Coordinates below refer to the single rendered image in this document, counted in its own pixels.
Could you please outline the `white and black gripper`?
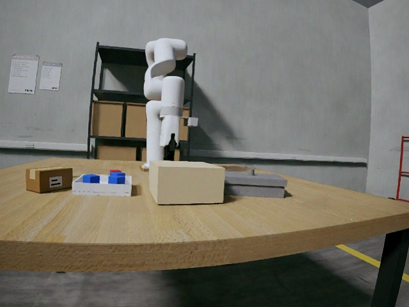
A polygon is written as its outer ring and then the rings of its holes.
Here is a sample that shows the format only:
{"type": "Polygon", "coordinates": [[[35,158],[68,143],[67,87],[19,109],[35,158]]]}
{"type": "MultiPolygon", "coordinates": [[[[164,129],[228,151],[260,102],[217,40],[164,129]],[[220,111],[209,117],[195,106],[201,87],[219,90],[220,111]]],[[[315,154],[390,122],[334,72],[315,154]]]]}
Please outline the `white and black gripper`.
{"type": "Polygon", "coordinates": [[[164,161],[174,161],[174,149],[178,147],[182,118],[173,115],[160,115],[160,117],[162,117],[160,146],[164,147],[164,161]]]}

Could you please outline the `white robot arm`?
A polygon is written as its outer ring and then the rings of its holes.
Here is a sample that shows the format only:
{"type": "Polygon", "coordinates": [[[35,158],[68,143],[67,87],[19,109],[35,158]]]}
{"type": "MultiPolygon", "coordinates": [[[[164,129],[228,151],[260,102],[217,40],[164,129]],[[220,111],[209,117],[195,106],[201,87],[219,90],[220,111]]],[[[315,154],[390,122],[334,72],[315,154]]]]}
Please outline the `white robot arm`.
{"type": "Polygon", "coordinates": [[[164,160],[164,147],[160,146],[160,115],[180,116],[184,119],[184,127],[197,126],[198,118],[183,116],[185,81],[181,77],[167,77],[176,67],[175,60],[185,59],[187,52],[183,40],[160,38],[146,44],[149,68],[144,76],[144,95],[151,101],[146,104],[147,163],[144,167],[149,168],[150,160],[164,160]]]}

